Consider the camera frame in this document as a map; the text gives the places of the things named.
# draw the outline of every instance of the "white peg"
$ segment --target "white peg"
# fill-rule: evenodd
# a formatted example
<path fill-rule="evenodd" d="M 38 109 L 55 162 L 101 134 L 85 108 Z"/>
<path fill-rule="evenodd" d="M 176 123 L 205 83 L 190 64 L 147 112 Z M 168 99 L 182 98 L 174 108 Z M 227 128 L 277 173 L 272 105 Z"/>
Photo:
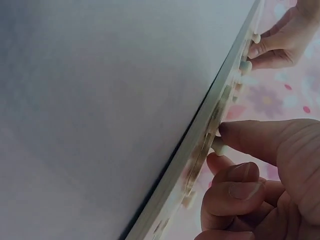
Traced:
<path fill-rule="evenodd" d="M 252 41 L 253 41 L 255 44 L 260 43 L 260 41 L 261 41 L 261 35 L 260 35 L 260 34 L 253 34 L 253 35 L 252 35 Z"/>
<path fill-rule="evenodd" d="M 225 155 L 228 146 L 225 145 L 220 136 L 215 136 L 211 148 L 214 150 L 217 156 L 223 156 Z"/>
<path fill-rule="evenodd" d="M 252 63 L 250 61 L 242 61 L 240 63 L 239 69 L 242 75 L 247 75 L 252 70 Z"/>

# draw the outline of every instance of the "pink background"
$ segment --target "pink background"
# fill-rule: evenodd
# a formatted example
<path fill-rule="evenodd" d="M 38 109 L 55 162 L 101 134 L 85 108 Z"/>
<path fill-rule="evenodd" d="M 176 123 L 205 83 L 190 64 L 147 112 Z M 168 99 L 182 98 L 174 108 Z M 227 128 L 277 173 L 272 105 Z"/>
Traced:
<path fill-rule="evenodd" d="M 297 0 L 267 0 L 260 23 L 263 33 L 279 20 Z M 304 52 L 298 65 L 285 69 L 254 71 L 244 78 L 246 88 L 237 104 L 232 105 L 225 121 L 276 121 L 297 118 L 320 120 L 320 32 Z M 277 169 L 251 156 L 230 149 L 227 154 L 236 164 L 253 161 L 260 175 L 278 180 Z M 195 184 L 195 202 L 190 209 L 181 207 L 166 240 L 193 240 L 200 232 L 200 207 L 213 175 L 205 165 Z"/>

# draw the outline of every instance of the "white surface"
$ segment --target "white surface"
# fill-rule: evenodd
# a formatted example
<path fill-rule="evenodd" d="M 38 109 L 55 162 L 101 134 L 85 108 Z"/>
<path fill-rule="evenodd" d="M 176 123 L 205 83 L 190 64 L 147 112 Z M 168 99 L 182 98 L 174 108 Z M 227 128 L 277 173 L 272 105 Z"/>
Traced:
<path fill-rule="evenodd" d="M 117 239 L 253 2 L 1 1 L 1 239 Z"/>

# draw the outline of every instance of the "fingernail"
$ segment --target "fingernail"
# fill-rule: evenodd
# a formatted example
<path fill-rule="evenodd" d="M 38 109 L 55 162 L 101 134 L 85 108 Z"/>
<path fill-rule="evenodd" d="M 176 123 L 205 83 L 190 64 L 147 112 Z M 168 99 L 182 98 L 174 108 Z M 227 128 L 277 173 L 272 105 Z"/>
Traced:
<path fill-rule="evenodd" d="M 236 182 L 229 188 L 231 197 L 239 200 L 249 200 L 259 190 L 261 182 Z"/>
<path fill-rule="evenodd" d="M 249 57 L 250 59 L 254 59 L 254 58 L 257 57 L 258 55 L 259 55 L 259 51 L 258 51 L 257 48 L 251 48 L 251 49 L 249 50 L 248 57 Z"/>
<path fill-rule="evenodd" d="M 241 180 L 245 180 L 249 174 L 250 165 L 250 162 L 245 162 L 238 165 L 228 173 L 228 177 L 238 179 L 241 178 Z"/>
<path fill-rule="evenodd" d="M 226 237 L 225 240 L 254 240 L 255 235 L 252 231 L 235 232 Z"/>

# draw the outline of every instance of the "skin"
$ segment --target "skin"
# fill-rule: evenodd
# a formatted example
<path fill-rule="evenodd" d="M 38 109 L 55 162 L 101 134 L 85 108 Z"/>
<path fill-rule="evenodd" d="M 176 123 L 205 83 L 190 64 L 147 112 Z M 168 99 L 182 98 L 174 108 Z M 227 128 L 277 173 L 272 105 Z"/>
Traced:
<path fill-rule="evenodd" d="M 253 69 L 296 65 L 320 26 L 320 0 L 298 0 L 295 7 L 252 44 L 248 58 Z"/>
<path fill-rule="evenodd" d="M 277 166 L 280 181 L 253 162 L 234 165 L 214 153 L 215 175 L 195 240 L 320 240 L 320 121 L 238 121 L 219 132 L 230 147 Z"/>

